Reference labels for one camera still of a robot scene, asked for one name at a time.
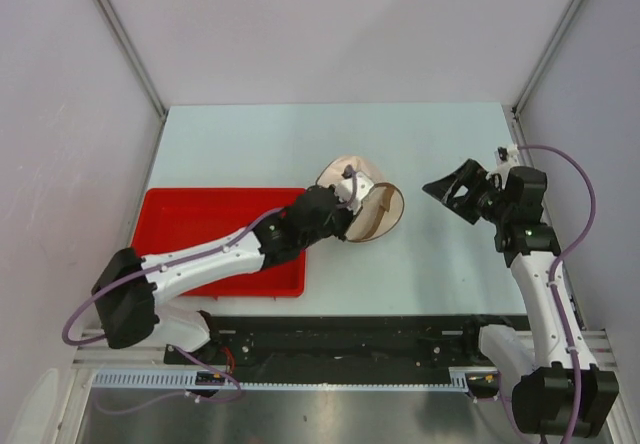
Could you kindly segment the beige mesh laundry bag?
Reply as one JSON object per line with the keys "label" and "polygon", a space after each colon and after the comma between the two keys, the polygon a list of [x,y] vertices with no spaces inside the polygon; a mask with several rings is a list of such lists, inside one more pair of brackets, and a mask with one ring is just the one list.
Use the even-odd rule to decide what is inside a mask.
{"label": "beige mesh laundry bag", "polygon": [[316,183],[332,188],[356,172],[362,172],[373,182],[374,188],[367,196],[361,210],[346,233],[346,241],[364,243],[378,239],[390,232],[403,216],[405,201],[400,189],[389,182],[381,171],[361,156],[345,155],[333,160],[319,175]]}

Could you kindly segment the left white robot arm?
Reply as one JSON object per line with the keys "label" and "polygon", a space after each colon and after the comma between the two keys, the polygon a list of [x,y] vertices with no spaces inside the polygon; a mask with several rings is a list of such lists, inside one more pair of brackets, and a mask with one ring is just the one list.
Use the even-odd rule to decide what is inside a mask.
{"label": "left white robot arm", "polygon": [[157,308],[185,292],[286,264],[322,239],[344,240],[354,201],[353,191],[314,185],[218,240],[160,255],[117,251],[91,290],[108,346],[125,349],[150,337],[161,323]]}

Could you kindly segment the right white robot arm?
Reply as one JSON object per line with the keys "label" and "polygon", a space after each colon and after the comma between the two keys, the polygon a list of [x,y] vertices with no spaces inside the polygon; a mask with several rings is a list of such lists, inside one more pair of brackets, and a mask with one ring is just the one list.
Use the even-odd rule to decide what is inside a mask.
{"label": "right white robot arm", "polygon": [[597,436],[618,395],[615,374],[599,367],[571,309],[554,229],[544,223],[544,172],[503,163],[490,173],[469,159],[423,191],[470,224],[494,225],[495,247],[522,298],[533,339],[527,349],[513,328],[488,324],[463,337],[461,352],[473,365],[489,360],[523,434]]}

